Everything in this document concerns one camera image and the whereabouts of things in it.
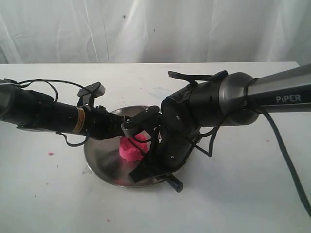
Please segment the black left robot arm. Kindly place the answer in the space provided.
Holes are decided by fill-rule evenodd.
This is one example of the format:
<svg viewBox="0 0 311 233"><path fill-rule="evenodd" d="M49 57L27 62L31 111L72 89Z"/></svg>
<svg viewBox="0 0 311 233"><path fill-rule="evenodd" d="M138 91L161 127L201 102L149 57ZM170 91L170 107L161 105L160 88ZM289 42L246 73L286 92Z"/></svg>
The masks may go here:
<svg viewBox="0 0 311 233"><path fill-rule="evenodd" d="M0 119L17 128L34 132L55 132L83 135L97 140L123 136L124 118L94 106L94 100L104 95L100 82L81 86L76 105L58 101L58 97L27 90L34 80L0 82Z"/></svg>

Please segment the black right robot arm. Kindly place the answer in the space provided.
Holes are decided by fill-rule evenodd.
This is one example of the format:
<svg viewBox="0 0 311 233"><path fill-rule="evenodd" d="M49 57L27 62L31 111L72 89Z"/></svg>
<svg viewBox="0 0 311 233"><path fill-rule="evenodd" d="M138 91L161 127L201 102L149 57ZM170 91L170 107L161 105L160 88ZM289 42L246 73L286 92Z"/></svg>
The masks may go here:
<svg viewBox="0 0 311 233"><path fill-rule="evenodd" d="M168 75L188 84L162 101L157 115L159 131L152 136L148 154L129 174L136 183L164 179L178 171L202 138L199 131L203 127L249 125L262 110L278 113L311 109L310 65L264 78L227 71L213 76L173 71Z"/></svg>

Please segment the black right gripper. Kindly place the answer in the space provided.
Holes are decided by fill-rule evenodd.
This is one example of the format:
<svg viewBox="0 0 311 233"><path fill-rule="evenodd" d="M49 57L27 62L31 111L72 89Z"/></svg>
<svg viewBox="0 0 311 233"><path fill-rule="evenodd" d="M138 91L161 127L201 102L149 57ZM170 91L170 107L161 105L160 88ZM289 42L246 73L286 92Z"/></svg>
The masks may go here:
<svg viewBox="0 0 311 233"><path fill-rule="evenodd" d="M172 94L161 103L163 127L162 140L156 149L157 165L164 170L178 170L190 156L192 143L199 126L191 113L190 94ZM129 173L129 178L139 183L157 177L150 159L144 158Z"/></svg>

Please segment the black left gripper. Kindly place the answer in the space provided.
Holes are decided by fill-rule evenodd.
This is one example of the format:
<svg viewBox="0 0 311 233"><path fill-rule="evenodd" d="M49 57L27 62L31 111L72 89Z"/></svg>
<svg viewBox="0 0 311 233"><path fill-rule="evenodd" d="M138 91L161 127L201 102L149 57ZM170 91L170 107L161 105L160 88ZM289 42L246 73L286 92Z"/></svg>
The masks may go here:
<svg viewBox="0 0 311 233"><path fill-rule="evenodd" d="M83 109L85 111L85 121L82 127L82 135L88 135L96 140L124 136L121 129L124 117L109 113L102 106L99 108L83 107Z"/></svg>

